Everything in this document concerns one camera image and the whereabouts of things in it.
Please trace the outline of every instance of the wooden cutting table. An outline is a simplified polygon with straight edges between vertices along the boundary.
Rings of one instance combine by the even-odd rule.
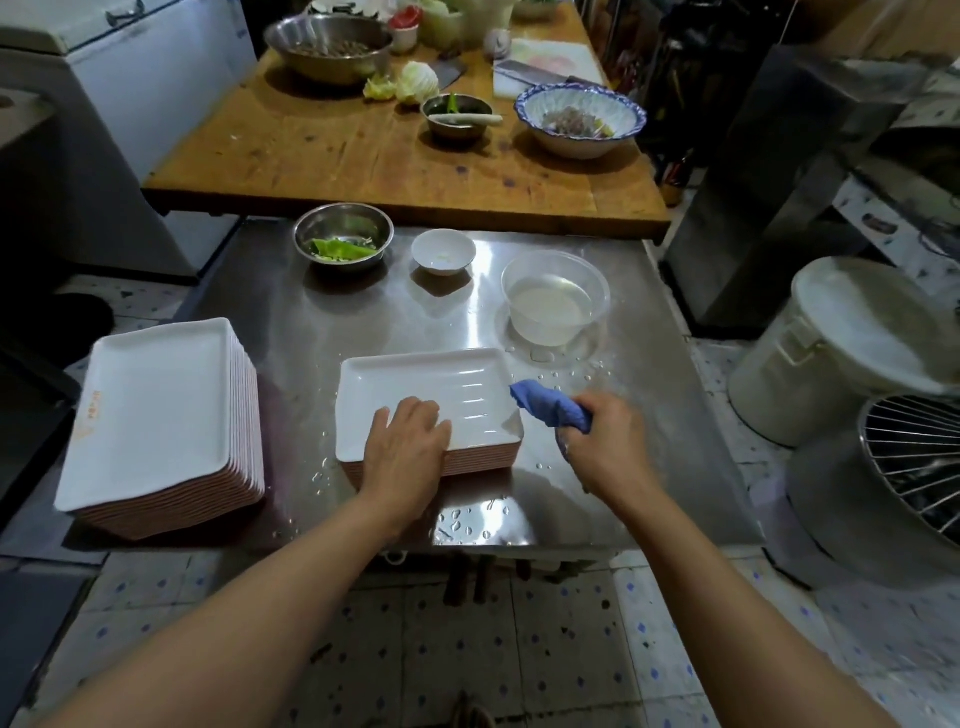
[[[512,31],[589,45],[572,3],[562,3],[553,22],[515,21]],[[395,68],[436,54],[421,46]],[[506,122],[456,150],[433,141],[418,111],[303,82],[268,51],[150,175],[144,195],[160,212],[296,217],[324,203],[361,202],[398,225],[653,239],[666,233],[666,208],[635,144],[594,161],[549,155],[516,118],[513,102],[493,99],[482,54],[463,60],[468,72],[448,90],[492,100]]]

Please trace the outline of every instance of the blue rimmed bowl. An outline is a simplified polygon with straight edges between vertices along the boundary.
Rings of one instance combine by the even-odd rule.
[[[543,118],[548,113],[567,107],[596,116],[613,131],[613,135],[606,139],[587,139],[556,132],[544,123]],[[647,123],[646,111],[623,94],[587,84],[534,86],[519,95],[514,109],[545,150],[567,159],[600,158],[625,139],[639,134]]]

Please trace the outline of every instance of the blue cloth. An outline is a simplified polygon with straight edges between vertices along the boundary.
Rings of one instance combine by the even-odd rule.
[[[585,435],[593,426],[593,415],[563,392],[547,389],[535,379],[510,385],[510,394],[521,409],[548,427],[576,427]]]

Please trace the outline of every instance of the white tray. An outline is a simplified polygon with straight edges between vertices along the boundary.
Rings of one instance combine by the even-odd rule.
[[[392,419],[407,397],[440,405],[440,420],[453,422],[450,450],[519,443],[523,423],[511,383],[500,349],[347,359],[337,394],[337,460],[363,460],[373,413],[390,407]]]
[[[227,319],[101,339],[54,506],[70,512],[217,473],[231,442]]]

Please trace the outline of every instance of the stainless steel bowl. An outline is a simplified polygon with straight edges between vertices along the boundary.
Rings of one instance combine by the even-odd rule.
[[[368,270],[383,260],[387,248],[394,241],[394,223],[382,210],[360,203],[334,203],[312,209],[294,226],[294,247],[311,263],[325,268],[339,268],[344,273]],[[376,252],[362,260],[335,262],[320,260],[310,251],[314,238],[339,237],[347,242],[361,242],[370,238]]]
[[[493,107],[483,99],[476,96],[467,96],[466,93],[458,93],[457,109],[461,113],[493,113]],[[427,126],[430,132],[439,139],[452,142],[475,141],[483,136],[487,127],[479,124],[441,124],[430,118],[432,113],[446,113],[446,105],[450,100],[450,94],[442,93],[440,96],[434,96],[420,104],[420,110],[426,117]]]
[[[263,39],[280,54],[288,66],[320,84],[350,86],[390,70],[390,43],[393,37],[378,20],[350,15],[295,15],[267,28]],[[331,42],[356,40],[373,51],[348,58],[315,57],[300,49],[325,51]]]

